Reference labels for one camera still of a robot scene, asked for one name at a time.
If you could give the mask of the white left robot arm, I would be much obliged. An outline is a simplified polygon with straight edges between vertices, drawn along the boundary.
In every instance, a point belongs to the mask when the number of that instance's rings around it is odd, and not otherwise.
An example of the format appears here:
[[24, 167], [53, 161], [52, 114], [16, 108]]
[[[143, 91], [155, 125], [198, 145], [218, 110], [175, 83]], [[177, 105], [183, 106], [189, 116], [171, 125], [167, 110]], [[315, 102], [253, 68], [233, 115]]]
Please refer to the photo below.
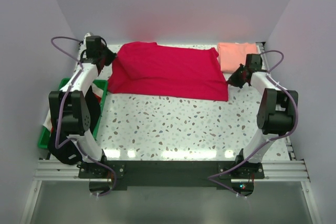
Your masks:
[[108, 174], [109, 165], [102, 161], [104, 152], [92, 135], [101, 115], [92, 85], [117, 55], [108, 48], [105, 39], [97, 35], [86, 36], [82, 45], [83, 51], [74, 57], [77, 65], [72, 77], [48, 96], [54, 130], [48, 149], [64, 164], [92, 163], [91, 173], [103, 178]]

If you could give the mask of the crimson red t-shirt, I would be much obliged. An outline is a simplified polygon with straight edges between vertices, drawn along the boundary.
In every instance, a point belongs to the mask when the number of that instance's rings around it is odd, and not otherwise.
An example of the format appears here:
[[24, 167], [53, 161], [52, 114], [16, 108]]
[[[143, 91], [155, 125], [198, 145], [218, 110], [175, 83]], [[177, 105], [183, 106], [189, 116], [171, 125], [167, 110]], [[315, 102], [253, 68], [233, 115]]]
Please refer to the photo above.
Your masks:
[[161, 46], [155, 42], [124, 44], [112, 63], [111, 93], [229, 100], [228, 84], [215, 48]]

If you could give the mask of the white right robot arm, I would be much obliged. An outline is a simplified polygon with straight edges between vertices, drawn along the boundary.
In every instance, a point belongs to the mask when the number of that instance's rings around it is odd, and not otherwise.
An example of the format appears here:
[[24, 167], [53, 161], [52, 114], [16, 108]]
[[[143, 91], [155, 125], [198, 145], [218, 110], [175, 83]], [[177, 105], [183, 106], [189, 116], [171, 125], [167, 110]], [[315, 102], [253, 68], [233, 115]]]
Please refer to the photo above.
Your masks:
[[227, 81], [238, 88], [248, 84], [262, 95], [256, 115], [258, 130], [235, 159], [234, 173], [239, 178], [250, 175], [252, 164], [261, 163], [273, 143], [291, 135], [298, 124], [298, 92], [287, 90], [276, 82], [262, 62], [261, 54], [247, 54], [246, 63], [241, 64]]

